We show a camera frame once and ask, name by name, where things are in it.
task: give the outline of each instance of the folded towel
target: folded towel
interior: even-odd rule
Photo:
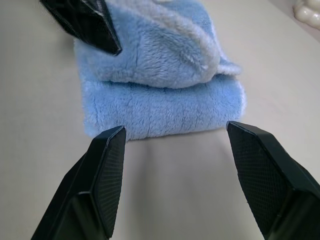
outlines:
[[[214,130],[244,113],[240,68],[223,53],[204,7],[155,1],[106,0],[123,48],[118,56],[75,40],[92,137],[120,125],[127,140]]]
[[[215,74],[236,75],[206,9],[196,0],[106,0],[123,51],[78,43],[98,81],[186,88]]]

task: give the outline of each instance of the white table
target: white table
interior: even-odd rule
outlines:
[[[72,39],[36,0],[0,7],[0,239],[27,240],[87,150]],[[243,121],[320,182],[320,44],[267,0],[203,0],[243,66]],[[225,130],[130,142],[113,240],[262,240]]]

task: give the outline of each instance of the white object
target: white object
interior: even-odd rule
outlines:
[[[293,11],[300,22],[320,30],[320,0],[298,0]]]

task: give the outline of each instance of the stacked cloth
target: stacked cloth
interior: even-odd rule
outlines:
[[[224,54],[196,0],[106,0],[122,52],[78,39],[85,132],[125,126],[127,140],[214,130],[238,121],[241,68]]]

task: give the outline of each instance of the fluffy blue cloth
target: fluffy blue cloth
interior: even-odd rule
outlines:
[[[123,51],[75,40],[85,131],[119,125],[127,139],[213,130],[237,121],[246,96],[195,0],[106,0]]]

